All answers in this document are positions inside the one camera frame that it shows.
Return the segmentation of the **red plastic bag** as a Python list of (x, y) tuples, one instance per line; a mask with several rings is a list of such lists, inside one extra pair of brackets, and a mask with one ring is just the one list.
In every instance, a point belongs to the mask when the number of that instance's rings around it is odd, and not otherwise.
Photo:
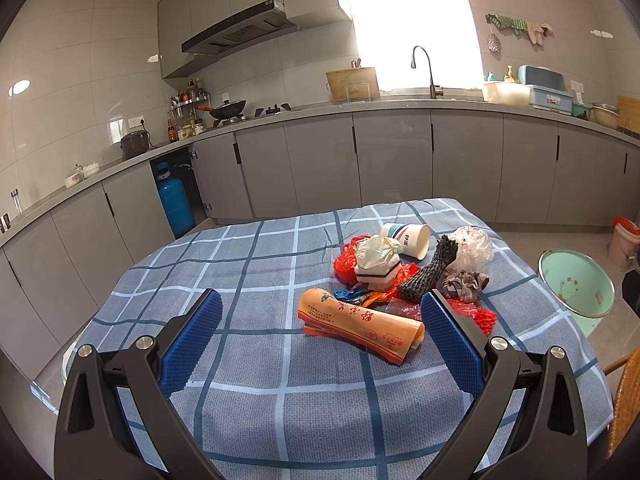
[(344, 244), (341, 253), (333, 261), (333, 270), (336, 278), (340, 283), (347, 287), (354, 287), (357, 283), (356, 277), (356, 250), (363, 240), (368, 240), (370, 235), (359, 235), (353, 237), (348, 243)]

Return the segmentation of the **wicker chair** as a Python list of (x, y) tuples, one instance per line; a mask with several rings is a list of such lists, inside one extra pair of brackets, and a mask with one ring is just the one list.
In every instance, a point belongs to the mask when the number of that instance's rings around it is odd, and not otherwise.
[(640, 348), (606, 366), (603, 373), (608, 376), (621, 367), (623, 374), (616, 390), (614, 418), (608, 432), (608, 458), (613, 456), (639, 418)]

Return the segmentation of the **grey patterned cloth rag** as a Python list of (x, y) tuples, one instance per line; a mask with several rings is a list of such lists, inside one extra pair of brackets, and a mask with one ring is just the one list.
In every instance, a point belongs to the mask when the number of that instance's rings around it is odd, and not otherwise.
[(480, 292), (489, 283), (489, 276), (482, 272), (465, 270), (446, 271), (439, 280), (437, 288), (447, 299), (457, 300), (464, 304), (475, 304)]

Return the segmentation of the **black wok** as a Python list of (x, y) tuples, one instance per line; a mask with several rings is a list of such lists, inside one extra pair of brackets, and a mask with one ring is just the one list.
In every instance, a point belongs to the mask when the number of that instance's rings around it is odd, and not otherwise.
[(210, 116), (212, 116), (215, 120), (219, 120), (223, 122), (224, 120), (230, 120), (235, 117), (240, 117), (243, 114), (243, 110), (245, 107), (246, 101), (233, 101), (233, 102), (225, 102), (221, 106), (218, 107), (209, 107), (204, 105), (199, 105), (198, 110), (201, 112), (206, 112)]

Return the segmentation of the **blue gas cylinder under counter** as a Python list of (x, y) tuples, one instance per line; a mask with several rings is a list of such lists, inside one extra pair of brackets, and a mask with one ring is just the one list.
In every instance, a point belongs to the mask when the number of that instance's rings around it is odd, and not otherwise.
[(154, 168), (157, 191), (167, 221), (175, 238), (182, 237), (195, 226), (193, 212), (183, 182), (172, 174), (168, 162), (160, 162)]

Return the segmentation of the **metal bowl on counter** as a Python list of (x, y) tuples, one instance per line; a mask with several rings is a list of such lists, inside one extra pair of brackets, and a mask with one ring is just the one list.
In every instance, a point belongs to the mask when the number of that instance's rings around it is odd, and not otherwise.
[(591, 105), (593, 119), (606, 128), (617, 129), (620, 123), (620, 110), (611, 104), (593, 103)]

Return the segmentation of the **blue plaid tablecloth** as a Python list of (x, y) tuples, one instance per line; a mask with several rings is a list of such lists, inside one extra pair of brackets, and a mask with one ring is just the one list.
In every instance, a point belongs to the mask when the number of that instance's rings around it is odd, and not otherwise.
[(300, 297), (339, 287), (334, 259), (386, 223), (434, 238), (480, 218), (451, 198), (220, 226), (157, 249), (128, 270), (80, 335), (126, 349), (188, 310), (205, 289), (224, 312), (171, 401), (229, 479), (413, 479), (471, 405), (431, 339), (393, 365), (347, 342), (308, 336)]

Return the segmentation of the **rice cooker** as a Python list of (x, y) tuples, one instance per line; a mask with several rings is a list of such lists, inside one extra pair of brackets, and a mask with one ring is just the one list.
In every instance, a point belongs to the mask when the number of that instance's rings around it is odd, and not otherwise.
[(122, 150), (123, 160), (142, 155), (150, 148), (149, 133), (145, 130), (131, 131), (120, 139), (119, 146)]

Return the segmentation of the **range hood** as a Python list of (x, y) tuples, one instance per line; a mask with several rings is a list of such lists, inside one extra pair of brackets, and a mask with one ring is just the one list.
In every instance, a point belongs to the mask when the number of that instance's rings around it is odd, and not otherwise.
[(181, 50), (183, 53), (222, 58), (297, 29), (286, 17), (282, 3), (266, 0), (198, 32), (181, 44)]

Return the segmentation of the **grey lower cabinets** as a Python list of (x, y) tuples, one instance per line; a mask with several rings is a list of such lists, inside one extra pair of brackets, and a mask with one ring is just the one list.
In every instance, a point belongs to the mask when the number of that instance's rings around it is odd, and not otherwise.
[(452, 197), (487, 222), (606, 226), (639, 211), (639, 143), (585, 120), (447, 103), (306, 112), (121, 162), (1, 237), (1, 348), (35, 378), (120, 276), (174, 239), (152, 167), (184, 158), (198, 218), (254, 220)]

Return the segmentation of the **blue orange snack wrapper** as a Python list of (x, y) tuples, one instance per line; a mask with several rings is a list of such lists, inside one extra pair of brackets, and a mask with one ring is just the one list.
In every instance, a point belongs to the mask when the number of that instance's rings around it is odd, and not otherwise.
[(356, 304), (356, 306), (365, 308), (376, 308), (378, 304), (388, 304), (394, 298), (395, 291), (386, 290), (379, 292), (378, 290), (367, 289), (362, 285), (356, 285), (350, 289), (337, 290), (333, 296), (346, 304)]

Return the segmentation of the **mint enamel basin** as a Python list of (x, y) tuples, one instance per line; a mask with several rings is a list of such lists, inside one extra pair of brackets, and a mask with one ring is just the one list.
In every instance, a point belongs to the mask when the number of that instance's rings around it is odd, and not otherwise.
[(538, 274), (559, 302), (572, 312), (589, 336), (614, 306), (615, 287), (593, 258), (570, 249), (546, 250), (538, 259)]

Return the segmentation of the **spice rack with bottles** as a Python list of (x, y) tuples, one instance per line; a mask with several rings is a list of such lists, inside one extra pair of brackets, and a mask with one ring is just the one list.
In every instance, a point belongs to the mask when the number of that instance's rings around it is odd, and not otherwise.
[(203, 133), (205, 107), (210, 107), (210, 97), (203, 81), (200, 77), (189, 79), (186, 85), (170, 98), (167, 125), (169, 141), (177, 142)]

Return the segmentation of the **wooden cutting board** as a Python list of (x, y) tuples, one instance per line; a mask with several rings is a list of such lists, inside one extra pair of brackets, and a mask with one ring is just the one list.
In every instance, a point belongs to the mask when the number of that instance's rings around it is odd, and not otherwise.
[(620, 111), (618, 126), (633, 133), (640, 133), (640, 100), (630, 96), (618, 96), (616, 106)]
[(336, 102), (371, 101), (380, 97), (374, 67), (326, 72), (329, 92)]

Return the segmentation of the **black foam net sleeve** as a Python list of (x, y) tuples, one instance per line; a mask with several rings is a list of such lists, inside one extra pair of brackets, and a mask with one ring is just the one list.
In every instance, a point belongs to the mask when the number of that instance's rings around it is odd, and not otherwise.
[(431, 262), (397, 286), (398, 296), (413, 304), (420, 304), (422, 297), (436, 287), (447, 266), (456, 260), (457, 254), (458, 243), (444, 235), (436, 246)]

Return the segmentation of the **orange paper bag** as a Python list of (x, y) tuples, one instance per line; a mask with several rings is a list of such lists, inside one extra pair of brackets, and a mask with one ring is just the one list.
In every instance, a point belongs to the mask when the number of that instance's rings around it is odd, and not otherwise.
[(309, 336), (341, 339), (401, 365), (425, 337), (421, 321), (346, 304), (321, 288), (306, 290), (299, 299), (297, 316)]

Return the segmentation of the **white green plastic bag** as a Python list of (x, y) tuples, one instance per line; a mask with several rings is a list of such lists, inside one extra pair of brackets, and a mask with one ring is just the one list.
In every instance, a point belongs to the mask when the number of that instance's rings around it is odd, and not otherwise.
[(360, 240), (356, 248), (357, 266), (361, 269), (373, 269), (381, 264), (389, 264), (402, 253), (402, 245), (393, 237), (373, 235)]

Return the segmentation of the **red orange foil wrapper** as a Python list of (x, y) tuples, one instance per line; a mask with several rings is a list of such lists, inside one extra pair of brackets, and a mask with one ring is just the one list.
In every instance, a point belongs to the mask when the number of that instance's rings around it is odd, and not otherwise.
[(382, 293), (382, 301), (401, 298), (401, 293), (398, 292), (399, 286), (408, 281), (409, 278), (413, 278), (420, 270), (420, 266), (415, 263), (401, 263), (400, 269), (394, 277), (392, 286), (390, 286), (389, 290)]

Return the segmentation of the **clear plastic bag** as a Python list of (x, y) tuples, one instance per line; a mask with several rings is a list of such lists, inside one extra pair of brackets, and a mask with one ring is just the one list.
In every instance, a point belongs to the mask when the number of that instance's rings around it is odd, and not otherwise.
[(494, 258), (494, 246), (483, 229), (460, 226), (448, 238), (458, 244), (457, 257), (448, 266), (450, 270), (484, 272)]

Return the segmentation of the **pink bucket red bag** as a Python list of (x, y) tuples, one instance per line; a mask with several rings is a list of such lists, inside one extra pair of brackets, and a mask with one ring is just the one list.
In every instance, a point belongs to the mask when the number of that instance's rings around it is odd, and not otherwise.
[(639, 227), (625, 217), (616, 217), (611, 241), (608, 243), (608, 258), (616, 268), (626, 270), (639, 247)]

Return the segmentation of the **hanging green cloth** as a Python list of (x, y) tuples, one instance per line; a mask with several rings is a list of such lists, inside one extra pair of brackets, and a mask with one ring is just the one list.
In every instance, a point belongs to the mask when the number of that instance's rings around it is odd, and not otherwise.
[(485, 20), (488, 24), (494, 25), (498, 30), (511, 29), (516, 36), (520, 36), (522, 32), (528, 31), (526, 21), (521, 18), (510, 18), (510, 16), (487, 13)]

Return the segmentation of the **white black sponge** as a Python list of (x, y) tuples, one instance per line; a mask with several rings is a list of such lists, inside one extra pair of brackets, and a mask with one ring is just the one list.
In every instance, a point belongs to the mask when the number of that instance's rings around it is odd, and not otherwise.
[(400, 259), (393, 256), (389, 262), (377, 264), (370, 269), (355, 266), (355, 275), (360, 284), (366, 285), (368, 289), (382, 292), (393, 286), (400, 267)]

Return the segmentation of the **striped paper cup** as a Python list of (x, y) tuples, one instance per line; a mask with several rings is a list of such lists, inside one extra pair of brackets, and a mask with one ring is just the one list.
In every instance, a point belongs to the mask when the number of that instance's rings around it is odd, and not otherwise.
[(423, 260), (430, 248), (431, 229), (426, 224), (385, 223), (380, 234), (397, 240), (401, 252), (416, 260)]

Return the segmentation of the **blue dish rack box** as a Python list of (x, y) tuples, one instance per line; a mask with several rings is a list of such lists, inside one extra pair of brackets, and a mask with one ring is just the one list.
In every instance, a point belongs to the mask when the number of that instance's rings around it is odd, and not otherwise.
[(548, 68), (521, 65), (518, 68), (518, 80), (529, 88), (529, 105), (540, 110), (552, 110), (571, 115), (573, 98), (566, 91), (562, 74)]

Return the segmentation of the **white plastic container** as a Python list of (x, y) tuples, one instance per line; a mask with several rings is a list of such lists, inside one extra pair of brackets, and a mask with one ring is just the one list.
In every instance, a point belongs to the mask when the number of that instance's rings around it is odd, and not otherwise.
[(483, 98), (488, 103), (505, 106), (529, 106), (530, 88), (526, 84), (506, 81), (486, 81), (482, 88)]

